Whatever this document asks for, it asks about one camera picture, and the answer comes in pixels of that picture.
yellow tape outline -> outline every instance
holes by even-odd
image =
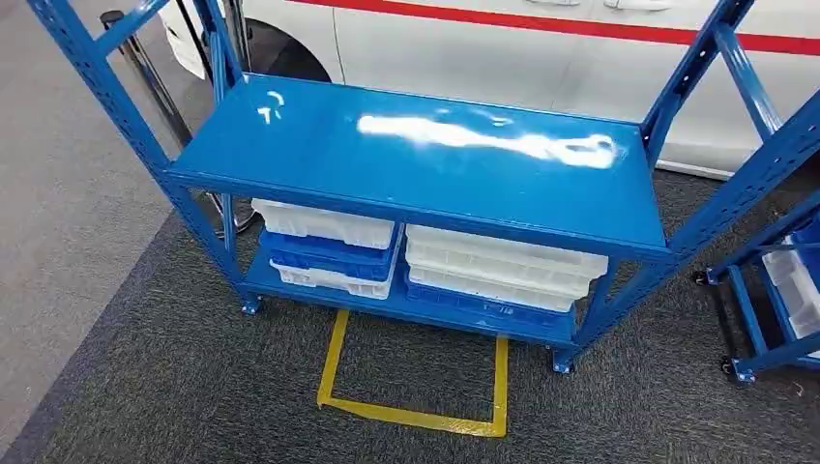
[[[344,334],[347,332],[348,319],[350,319],[348,309],[340,309],[337,312],[331,342],[328,346],[328,356],[322,369],[322,380],[316,394],[316,404],[320,408],[328,405],[367,419],[479,437],[503,437],[507,434],[508,342],[506,338],[499,336],[495,340],[495,384],[493,386],[492,422],[481,422],[331,397],[333,385],[336,381],[338,360],[341,356],[341,345],[344,342]]]

white plastic crate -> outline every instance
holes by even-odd
[[[573,300],[589,294],[590,282],[606,272],[608,263],[606,256],[581,251],[420,225],[407,225],[406,230],[405,257],[411,266]]]
[[[791,245],[791,238],[786,237],[783,243]],[[800,254],[795,250],[773,251],[763,256],[763,265],[783,299],[797,338],[820,331],[820,292]],[[820,358],[820,351],[811,356]]]
[[[319,210],[307,206],[253,198],[251,207],[265,218],[269,232],[297,237],[323,237],[348,245],[387,249],[393,235],[392,221]]]
[[[410,265],[409,278],[411,282],[421,285],[553,311],[567,312],[575,301],[573,297],[562,297],[537,289],[506,285],[498,281],[443,272],[424,266]]]
[[[282,266],[273,260],[269,264],[279,271],[279,277],[284,283],[302,285],[305,287],[330,287],[344,290],[351,295],[376,300],[385,300],[390,295],[390,286],[395,273],[395,262],[398,259],[401,240],[396,241],[393,250],[393,259],[390,263],[390,272],[387,280],[379,282],[376,280],[365,280],[363,278],[351,277],[343,273],[336,273],[324,269],[301,269],[290,266]]]

shelving unit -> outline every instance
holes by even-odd
[[[573,360],[820,146],[820,94],[785,124],[738,44],[751,0],[721,0],[640,124],[306,82],[242,71],[214,0],[194,0],[211,49],[214,114],[172,161],[106,56],[167,0],[142,0],[97,38],[67,0],[28,0],[111,120],[254,313],[262,295],[548,344]],[[672,237],[664,238],[652,170],[674,116],[721,52],[763,145]],[[587,315],[441,309],[406,298],[283,284],[257,254],[242,272],[234,226],[221,241],[190,188],[609,256]],[[642,263],[607,298],[621,260]],[[399,263],[399,272],[404,264]]]
[[[820,190],[814,192],[786,216],[752,238],[748,244],[736,250],[716,266],[707,269],[704,275],[710,285],[719,285],[723,279],[729,281],[746,323],[754,354],[747,359],[734,358],[731,360],[732,372],[741,382],[753,382],[755,376],[763,370],[780,365],[820,369],[820,359],[809,356],[820,350],[820,332],[803,338],[795,335],[783,298],[762,262],[763,256],[772,251],[817,247],[818,244],[784,245],[782,242],[786,236],[816,219],[818,213],[820,213]],[[770,347],[761,331],[757,313],[741,273],[741,268],[745,265],[756,268],[775,312],[777,324],[783,334],[783,344],[777,347]]]

dark gray carpet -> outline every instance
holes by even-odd
[[[667,230],[717,185],[659,172]],[[551,372],[542,347],[511,343],[500,439],[319,410],[334,312],[269,300],[243,315],[171,217],[2,463],[816,462],[820,376],[781,369],[751,387],[728,382],[714,305],[688,279],[786,211],[797,185],[770,195],[572,375]],[[493,343],[354,314],[334,394],[488,420]]]

blue plastic crate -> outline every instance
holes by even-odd
[[[259,245],[276,264],[300,269],[324,269],[366,280],[385,281],[404,227],[393,229],[387,249],[352,246],[341,240],[295,237],[262,229]]]
[[[803,227],[792,233],[792,242],[795,245],[818,244],[820,243],[820,213]],[[800,259],[808,269],[814,284],[820,284],[820,248],[798,248]]]
[[[497,312],[498,315],[502,317],[515,315],[516,319],[535,322],[545,326],[566,324],[568,319],[574,324],[575,320],[574,304],[569,311],[550,311],[539,307],[502,302],[477,295],[454,292],[453,290],[444,288],[430,287],[411,281],[409,268],[404,274],[404,282],[407,285],[408,299],[423,301],[431,305],[440,305],[448,309],[479,311],[481,313],[486,313],[490,310]]]

